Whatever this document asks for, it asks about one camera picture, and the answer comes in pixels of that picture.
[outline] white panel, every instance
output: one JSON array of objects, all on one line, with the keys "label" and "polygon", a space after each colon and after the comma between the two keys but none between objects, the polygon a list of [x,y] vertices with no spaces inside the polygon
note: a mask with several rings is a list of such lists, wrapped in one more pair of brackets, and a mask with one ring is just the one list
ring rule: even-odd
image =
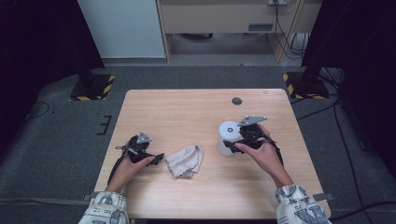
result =
[{"label": "white panel", "polygon": [[102,58],[164,58],[155,0],[78,0]]}]

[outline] white sleeve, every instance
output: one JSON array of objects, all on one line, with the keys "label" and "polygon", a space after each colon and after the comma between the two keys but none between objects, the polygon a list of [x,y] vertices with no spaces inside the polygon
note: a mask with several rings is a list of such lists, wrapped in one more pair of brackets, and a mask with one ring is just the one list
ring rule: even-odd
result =
[{"label": "white sleeve", "polygon": [[300,185],[288,185],[277,189],[276,198],[279,206],[276,209],[277,223],[331,223],[323,208],[312,197],[306,195]]},{"label": "white sleeve", "polygon": [[84,223],[128,224],[129,218],[126,213],[125,197],[116,192],[100,192],[79,222],[79,224]]}]

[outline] cloth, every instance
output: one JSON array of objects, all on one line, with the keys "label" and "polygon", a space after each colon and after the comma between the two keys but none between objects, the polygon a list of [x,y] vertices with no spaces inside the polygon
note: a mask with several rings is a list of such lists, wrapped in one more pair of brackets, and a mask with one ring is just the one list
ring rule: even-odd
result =
[{"label": "cloth", "polygon": [[279,205],[276,209],[277,223],[331,223],[323,208],[314,198],[306,195],[300,185],[288,185],[276,190]]},{"label": "cloth", "polygon": [[100,192],[79,222],[84,223],[129,223],[125,197],[112,191]]},{"label": "cloth", "polygon": [[192,176],[198,173],[202,156],[203,152],[198,146],[189,146],[168,156],[166,161],[174,177]]},{"label": "cloth", "polygon": [[[288,185],[275,191],[279,205],[276,209],[277,223],[328,224],[323,208],[313,198],[306,196],[300,185]],[[100,192],[87,209],[79,224],[118,223],[127,224],[125,197],[115,192]]]}]

